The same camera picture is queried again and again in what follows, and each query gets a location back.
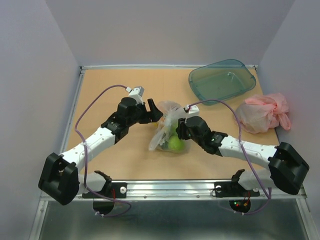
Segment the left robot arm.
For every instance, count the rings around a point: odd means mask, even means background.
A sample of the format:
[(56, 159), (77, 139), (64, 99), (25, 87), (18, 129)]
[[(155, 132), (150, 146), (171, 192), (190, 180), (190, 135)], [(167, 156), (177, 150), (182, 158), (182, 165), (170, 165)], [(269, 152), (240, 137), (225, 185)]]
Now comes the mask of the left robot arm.
[(122, 98), (117, 110), (90, 137), (68, 151), (51, 153), (44, 162), (39, 189), (63, 206), (89, 191), (108, 196), (112, 181), (108, 175), (98, 170), (81, 175), (80, 171), (87, 170), (89, 161), (125, 137), (134, 124), (160, 120), (163, 113), (151, 98), (147, 102), (149, 107), (132, 97)]

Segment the clear plastic bag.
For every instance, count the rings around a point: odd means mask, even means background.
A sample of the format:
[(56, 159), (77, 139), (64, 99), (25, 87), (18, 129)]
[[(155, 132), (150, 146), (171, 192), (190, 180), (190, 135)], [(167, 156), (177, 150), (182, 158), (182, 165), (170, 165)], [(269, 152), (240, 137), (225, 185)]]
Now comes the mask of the clear plastic bag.
[(156, 122), (157, 128), (154, 136), (152, 137), (149, 145), (149, 151), (161, 150), (175, 154), (185, 154), (190, 149), (190, 144), (184, 141), (185, 149), (181, 152), (173, 152), (168, 149), (168, 140), (170, 135), (171, 125), (178, 125), (178, 120), (185, 117), (183, 107), (174, 101), (160, 101), (157, 108), (163, 113), (163, 117)]

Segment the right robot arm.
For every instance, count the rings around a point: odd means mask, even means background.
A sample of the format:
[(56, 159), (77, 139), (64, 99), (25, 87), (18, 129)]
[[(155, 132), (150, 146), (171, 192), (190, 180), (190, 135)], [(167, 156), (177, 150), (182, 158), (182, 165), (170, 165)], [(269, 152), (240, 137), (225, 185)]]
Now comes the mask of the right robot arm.
[(261, 171), (253, 174), (259, 178), (256, 183), (244, 172), (230, 182), (231, 192), (235, 195), (261, 186), (297, 195), (310, 169), (287, 142), (274, 146), (239, 141), (226, 133), (212, 131), (199, 116), (180, 118), (175, 131), (179, 139), (193, 140), (208, 154), (236, 158), (262, 167)]

